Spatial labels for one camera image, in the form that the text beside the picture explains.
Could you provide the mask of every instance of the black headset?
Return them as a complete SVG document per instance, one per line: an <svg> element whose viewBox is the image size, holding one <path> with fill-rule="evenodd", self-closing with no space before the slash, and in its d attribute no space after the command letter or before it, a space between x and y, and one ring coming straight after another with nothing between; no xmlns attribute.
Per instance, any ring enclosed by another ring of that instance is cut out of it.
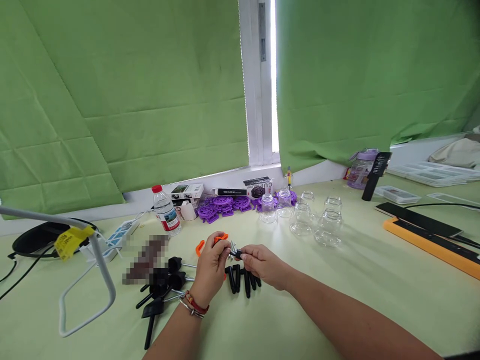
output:
<svg viewBox="0 0 480 360"><path fill-rule="evenodd" d="M74 220L89 224L94 230L98 229L91 222L77 218ZM57 240L59 235L68 229L70 229L69 225L51 221L35 226L17 237L11 245L14 253L10 254L8 257L13 259L15 255L20 255L28 258L58 258L59 254L56 250L44 255L38 254L37 252L41 252L48 246L51 246ZM89 240L86 239L82 245L88 244L88 241Z"/></svg>

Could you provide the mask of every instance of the purple water bottle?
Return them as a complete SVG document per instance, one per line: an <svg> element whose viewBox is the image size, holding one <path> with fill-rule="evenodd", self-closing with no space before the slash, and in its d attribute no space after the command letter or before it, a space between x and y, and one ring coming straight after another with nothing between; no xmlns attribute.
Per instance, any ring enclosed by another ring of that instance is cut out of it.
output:
<svg viewBox="0 0 480 360"><path fill-rule="evenodd" d="M367 175L375 161L379 150L377 148L364 148L356 152L350 160L355 159L351 165L350 175L348 175L347 185L354 189L365 189L367 184Z"/></svg>

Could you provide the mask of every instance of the red bottle cap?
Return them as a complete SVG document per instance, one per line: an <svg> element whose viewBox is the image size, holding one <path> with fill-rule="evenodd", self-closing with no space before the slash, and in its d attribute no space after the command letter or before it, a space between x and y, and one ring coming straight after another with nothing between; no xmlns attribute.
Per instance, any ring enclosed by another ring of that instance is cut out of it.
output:
<svg viewBox="0 0 480 360"><path fill-rule="evenodd" d="M153 191L154 194L157 194L162 191L162 185L152 186L151 190Z"/></svg>

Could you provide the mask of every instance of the window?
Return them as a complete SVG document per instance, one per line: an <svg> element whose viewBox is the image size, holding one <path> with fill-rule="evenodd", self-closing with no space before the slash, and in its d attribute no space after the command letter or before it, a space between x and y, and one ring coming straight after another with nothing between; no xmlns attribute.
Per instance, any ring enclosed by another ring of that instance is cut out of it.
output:
<svg viewBox="0 0 480 360"><path fill-rule="evenodd" d="M280 154L275 0L240 0L239 11L249 164L276 164L280 162ZM265 50L263 61L261 45Z"/></svg>

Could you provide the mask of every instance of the black phone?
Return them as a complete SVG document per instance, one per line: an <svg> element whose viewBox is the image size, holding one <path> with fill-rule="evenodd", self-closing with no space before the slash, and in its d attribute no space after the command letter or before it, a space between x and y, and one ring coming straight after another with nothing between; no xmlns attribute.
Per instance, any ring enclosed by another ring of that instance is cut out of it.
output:
<svg viewBox="0 0 480 360"><path fill-rule="evenodd" d="M381 213L390 215L391 217L397 217L409 224L415 225L439 236L453 238L462 233L462 230L457 227L432 219L431 217L419 214L418 212L408 210L391 202L381 203L380 205L375 206L375 209Z"/></svg>

